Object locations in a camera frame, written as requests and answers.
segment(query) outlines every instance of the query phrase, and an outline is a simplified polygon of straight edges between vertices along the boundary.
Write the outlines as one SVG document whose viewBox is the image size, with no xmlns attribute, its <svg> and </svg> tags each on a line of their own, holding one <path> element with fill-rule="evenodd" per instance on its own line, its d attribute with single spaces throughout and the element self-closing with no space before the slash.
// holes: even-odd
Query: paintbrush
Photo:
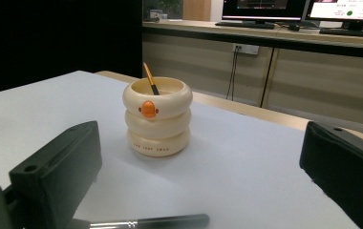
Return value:
<svg viewBox="0 0 363 229">
<path fill-rule="evenodd" d="M 156 87 L 154 83 L 154 77 L 152 76 L 151 72 L 149 71 L 148 66 L 143 62 L 143 67 L 146 70 L 146 74 L 148 75 L 149 83 L 151 84 L 152 91 L 154 92 L 154 95 L 159 95 L 158 88 Z"/>
</svg>

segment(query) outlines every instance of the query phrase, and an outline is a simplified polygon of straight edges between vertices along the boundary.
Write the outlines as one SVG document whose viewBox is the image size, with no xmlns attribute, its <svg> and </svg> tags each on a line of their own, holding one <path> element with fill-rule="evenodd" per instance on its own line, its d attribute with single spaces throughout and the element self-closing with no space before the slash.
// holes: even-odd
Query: wooden cabinet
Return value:
<svg viewBox="0 0 363 229">
<path fill-rule="evenodd" d="M 182 19 L 209 21 L 211 0 L 183 0 Z"/>
</svg>

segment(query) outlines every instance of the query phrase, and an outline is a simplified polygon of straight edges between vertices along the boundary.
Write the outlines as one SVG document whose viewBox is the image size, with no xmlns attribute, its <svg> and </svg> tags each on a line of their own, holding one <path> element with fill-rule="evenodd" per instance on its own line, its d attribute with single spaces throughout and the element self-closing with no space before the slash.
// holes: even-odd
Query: black wall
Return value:
<svg viewBox="0 0 363 229">
<path fill-rule="evenodd" d="M 142 76 L 142 1 L 0 0 L 0 91 L 82 70 Z"/>
</svg>

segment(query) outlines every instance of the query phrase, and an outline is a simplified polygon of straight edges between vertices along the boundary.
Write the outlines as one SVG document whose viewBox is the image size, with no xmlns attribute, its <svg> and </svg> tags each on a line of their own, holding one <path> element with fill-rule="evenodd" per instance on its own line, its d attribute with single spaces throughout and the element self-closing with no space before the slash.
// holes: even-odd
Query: white table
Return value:
<svg viewBox="0 0 363 229">
<path fill-rule="evenodd" d="M 193 102 L 189 145 L 142 156 L 126 140 L 126 85 L 75 72 L 1 92 L 0 186 L 64 130 L 96 120 L 103 166 L 77 219 L 207 213 L 208 228 L 357 228 L 299 167 L 304 131 Z"/>
</svg>

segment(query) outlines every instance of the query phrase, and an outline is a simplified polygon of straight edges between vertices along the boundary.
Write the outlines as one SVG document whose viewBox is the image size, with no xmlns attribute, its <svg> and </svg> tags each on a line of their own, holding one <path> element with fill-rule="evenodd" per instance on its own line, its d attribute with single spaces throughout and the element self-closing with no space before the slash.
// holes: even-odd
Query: wall outlet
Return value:
<svg viewBox="0 0 363 229">
<path fill-rule="evenodd" d="M 232 51 L 235 52 L 236 47 L 239 47 L 239 53 L 246 53 L 246 54 L 257 54 L 259 51 L 259 46 L 252 46 L 252 45 L 243 45 L 243 44 L 233 44 Z"/>
</svg>

